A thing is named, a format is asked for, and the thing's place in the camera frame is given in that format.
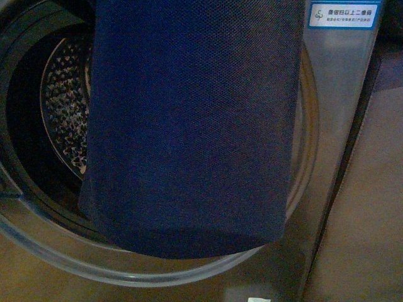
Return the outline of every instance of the front-loading washing machine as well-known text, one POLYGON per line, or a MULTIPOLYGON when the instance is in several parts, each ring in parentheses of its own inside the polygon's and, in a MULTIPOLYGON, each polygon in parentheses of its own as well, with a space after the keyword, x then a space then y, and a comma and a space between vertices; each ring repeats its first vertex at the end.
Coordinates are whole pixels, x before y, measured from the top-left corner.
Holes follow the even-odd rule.
MULTIPOLYGON (((76 2, 80 9, 62 1, 0 2, 3 235, 69 273, 130 287, 138 300, 176 301, 177 292, 184 291, 185 301, 206 301, 207 296, 225 302, 298 301, 360 97, 382 2, 306 1, 286 234, 261 248, 198 260, 164 260, 112 246, 77 207, 86 168, 93 27, 89 5, 76 2), (50 94, 60 101, 58 107, 48 105, 50 94), (74 140, 81 148, 66 143, 74 140)), ((9 274, 24 274, 23 269, 14 271, 10 260, 0 269, 4 284, 12 280, 9 274)), ((57 287, 57 281, 47 284, 57 287)))

